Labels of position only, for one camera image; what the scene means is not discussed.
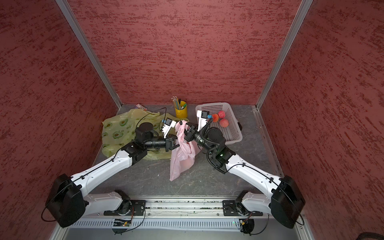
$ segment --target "pink plastic bag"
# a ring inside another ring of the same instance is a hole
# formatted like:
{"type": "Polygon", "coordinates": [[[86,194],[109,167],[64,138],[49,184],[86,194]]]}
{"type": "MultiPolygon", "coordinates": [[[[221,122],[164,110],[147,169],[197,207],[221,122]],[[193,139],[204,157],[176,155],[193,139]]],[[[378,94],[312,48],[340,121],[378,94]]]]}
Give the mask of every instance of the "pink plastic bag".
{"type": "Polygon", "coordinates": [[[180,122],[177,122],[175,126],[180,147],[172,150],[169,179],[171,181],[178,178],[185,170],[190,169],[195,163],[196,154],[200,152],[195,141],[187,142],[184,140],[184,129],[189,127],[186,123],[187,121],[183,120],[182,125],[180,125],[180,122]]]}

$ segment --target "gray tabletop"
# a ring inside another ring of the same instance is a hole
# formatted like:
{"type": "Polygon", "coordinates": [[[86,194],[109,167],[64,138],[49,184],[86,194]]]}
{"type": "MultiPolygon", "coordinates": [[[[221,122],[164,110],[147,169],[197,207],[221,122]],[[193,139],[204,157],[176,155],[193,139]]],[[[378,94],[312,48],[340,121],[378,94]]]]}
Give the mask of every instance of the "gray tabletop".
{"type": "MultiPolygon", "coordinates": [[[[173,105],[146,105],[149,111],[167,107],[167,111],[173,116],[173,105]]],[[[118,114],[129,111],[134,105],[123,105],[118,114]]],[[[197,122],[196,105],[188,105],[188,119],[197,122]]],[[[228,147],[239,154],[249,163],[260,169],[272,172],[261,135],[256,128],[256,120],[249,105],[232,105],[235,117],[243,126],[241,142],[228,147]]],[[[96,163],[105,160],[106,157],[99,154],[96,163]]],[[[236,175],[222,174],[213,169],[207,162],[205,154],[196,155],[195,164],[183,172],[177,179],[170,181],[170,160],[141,160],[134,166],[122,170],[110,177],[91,193],[100,194],[112,192],[115,189],[123,190],[130,196],[237,196],[242,190],[250,190],[253,193],[261,193],[251,184],[236,175]]]]}

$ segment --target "mounting plate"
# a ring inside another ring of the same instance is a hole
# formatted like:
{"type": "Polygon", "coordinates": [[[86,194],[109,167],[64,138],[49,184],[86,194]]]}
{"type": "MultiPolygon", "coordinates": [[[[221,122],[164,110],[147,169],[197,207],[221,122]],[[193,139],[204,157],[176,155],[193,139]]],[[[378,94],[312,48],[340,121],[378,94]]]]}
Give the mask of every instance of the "mounting plate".
{"type": "MultiPolygon", "coordinates": [[[[133,205],[133,215],[134,216],[143,216],[144,215],[144,208],[146,201],[145,200],[131,200],[131,204],[133,205]]],[[[116,211],[104,211],[104,216],[120,216],[124,217],[117,213],[116,211]]]]}
{"type": "MultiPolygon", "coordinates": [[[[234,200],[223,200],[223,212],[224,212],[224,216],[241,216],[236,211],[236,204],[234,200]]],[[[253,211],[252,216],[263,216],[263,213],[258,211],[253,211]]]]}

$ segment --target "yellow pencil cup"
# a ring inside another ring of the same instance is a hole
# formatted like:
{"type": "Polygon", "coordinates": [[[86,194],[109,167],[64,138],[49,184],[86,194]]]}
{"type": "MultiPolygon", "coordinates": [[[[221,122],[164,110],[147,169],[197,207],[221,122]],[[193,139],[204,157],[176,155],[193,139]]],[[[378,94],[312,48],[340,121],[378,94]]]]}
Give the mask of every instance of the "yellow pencil cup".
{"type": "MultiPolygon", "coordinates": [[[[185,102],[181,101],[180,102],[180,106],[182,107],[184,105],[185,105],[185,102]]],[[[177,118],[187,118],[188,117],[187,106],[185,106],[185,108],[181,109],[181,110],[178,110],[177,108],[175,108],[175,112],[176,112],[176,117],[177,118]]]]}

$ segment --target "red fruit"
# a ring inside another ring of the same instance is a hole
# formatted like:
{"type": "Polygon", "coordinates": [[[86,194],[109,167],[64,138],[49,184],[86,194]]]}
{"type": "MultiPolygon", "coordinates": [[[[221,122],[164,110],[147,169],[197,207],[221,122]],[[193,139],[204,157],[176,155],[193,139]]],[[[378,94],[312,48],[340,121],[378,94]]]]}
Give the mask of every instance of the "red fruit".
{"type": "Polygon", "coordinates": [[[220,123],[220,126],[222,127],[228,127],[229,125],[228,120],[226,120],[225,118],[221,119],[219,123],[220,123]]]}
{"type": "Polygon", "coordinates": [[[213,117],[213,122],[217,122],[218,121],[218,115],[217,114],[212,114],[212,117],[213,117]]]}
{"type": "Polygon", "coordinates": [[[225,118],[225,112],[223,110],[219,111],[217,114],[219,118],[225,118]]]}

